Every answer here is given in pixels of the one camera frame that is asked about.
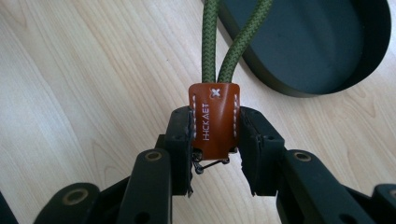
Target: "brown leather tag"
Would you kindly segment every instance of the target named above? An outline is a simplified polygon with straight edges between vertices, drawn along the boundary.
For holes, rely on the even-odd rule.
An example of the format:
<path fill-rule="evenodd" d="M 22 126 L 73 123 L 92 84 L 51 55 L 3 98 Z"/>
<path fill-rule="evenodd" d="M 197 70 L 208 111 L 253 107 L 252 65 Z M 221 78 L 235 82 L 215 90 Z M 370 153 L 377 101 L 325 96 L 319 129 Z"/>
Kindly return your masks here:
<path fill-rule="evenodd" d="M 198 83 L 189 88 L 194 116 L 192 146 L 202 159 L 225 160 L 239 140 L 239 86 L 233 83 Z"/>

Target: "black oval tray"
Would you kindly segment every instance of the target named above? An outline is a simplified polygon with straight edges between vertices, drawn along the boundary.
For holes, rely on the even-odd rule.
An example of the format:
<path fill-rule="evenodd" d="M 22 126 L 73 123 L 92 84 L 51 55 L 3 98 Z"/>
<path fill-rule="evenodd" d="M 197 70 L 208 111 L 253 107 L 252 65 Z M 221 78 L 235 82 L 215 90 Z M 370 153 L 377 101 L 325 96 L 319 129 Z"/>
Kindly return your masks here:
<path fill-rule="evenodd" d="M 222 1 L 219 17 L 232 38 L 256 3 Z M 385 0 L 274 0 L 244 59 L 270 88 L 309 97 L 342 91 L 368 77 L 389 39 Z"/>

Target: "screw hole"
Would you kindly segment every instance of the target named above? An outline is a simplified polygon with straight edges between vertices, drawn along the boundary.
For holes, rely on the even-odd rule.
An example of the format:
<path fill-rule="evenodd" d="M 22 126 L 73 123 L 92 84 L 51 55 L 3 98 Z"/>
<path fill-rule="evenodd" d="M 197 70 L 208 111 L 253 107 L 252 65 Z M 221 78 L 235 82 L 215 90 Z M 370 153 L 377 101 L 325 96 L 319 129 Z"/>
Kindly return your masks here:
<path fill-rule="evenodd" d="M 311 161 L 311 157 L 303 152 L 295 152 L 294 157 L 299 161 Z"/>
<path fill-rule="evenodd" d="M 84 201 L 88 194 L 89 193 L 86 189 L 72 189 L 64 195 L 62 202 L 65 205 L 78 204 Z"/>
<path fill-rule="evenodd" d="M 146 154 L 145 158 L 147 161 L 157 161 L 162 156 L 163 156 L 163 154 L 156 152 L 156 151 L 152 151 L 152 152 L 149 152 L 148 154 Z"/>
<path fill-rule="evenodd" d="M 347 215 L 347 214 L 341 214 L 340 215 L 340 219 L 341 219 L 341 221 L 343 221 L 346 224 L 356 224 L 356 223 L 358 223 L 354 217 L 352 217 L 350 215 Z"/>
<path fill-rule="evenodd" d="M 141 212 L 134 217 L 134 223 L 144 224 L 149 222 L 149 213 Z"/>

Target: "wood grain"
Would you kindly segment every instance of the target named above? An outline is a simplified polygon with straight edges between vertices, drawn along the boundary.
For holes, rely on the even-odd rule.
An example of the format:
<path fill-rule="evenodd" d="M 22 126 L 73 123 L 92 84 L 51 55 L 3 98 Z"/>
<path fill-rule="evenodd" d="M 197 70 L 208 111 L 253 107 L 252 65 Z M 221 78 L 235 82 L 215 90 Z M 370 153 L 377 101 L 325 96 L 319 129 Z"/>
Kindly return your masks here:
<path fill-rule="evenodd" d="M 394 17 L 396 2 L 389 1 Z M 105 189 L 131 173 L 200 81 L 201 1 L 0 0 L 0 190 L 32 223 L 59 189 Z M 221 25 L 218 71 L 230 40 Z M 346 91 L 281 95 L 241 62 L 242 105 L 287 148 L 315 153 L 340 182 L 371 194 L 396 183 L 396 35 L 380 66 Z M 274 198 L 251 197 L 240 158 L 192 180 L 174 223 L 279 223 Z"/>

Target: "braided cord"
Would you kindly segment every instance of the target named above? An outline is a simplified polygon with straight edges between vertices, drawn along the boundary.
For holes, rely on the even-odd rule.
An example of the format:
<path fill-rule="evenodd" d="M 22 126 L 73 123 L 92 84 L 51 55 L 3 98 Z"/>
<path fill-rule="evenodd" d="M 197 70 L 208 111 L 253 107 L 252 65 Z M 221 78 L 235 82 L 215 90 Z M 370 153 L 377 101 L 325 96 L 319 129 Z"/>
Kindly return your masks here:
<path fill-rule="evenodd" d="M 202 27 L 202 82 L 216 82 L 216 31 L 219 0 L 205 0 Z"/>
<path fill-rule="evenodd" d="M 219 71 L 218 82 L 232 82 L 239 58 L 268 15 L 273 0 L 259 0 L 242 31 L 230 46 Z"/>

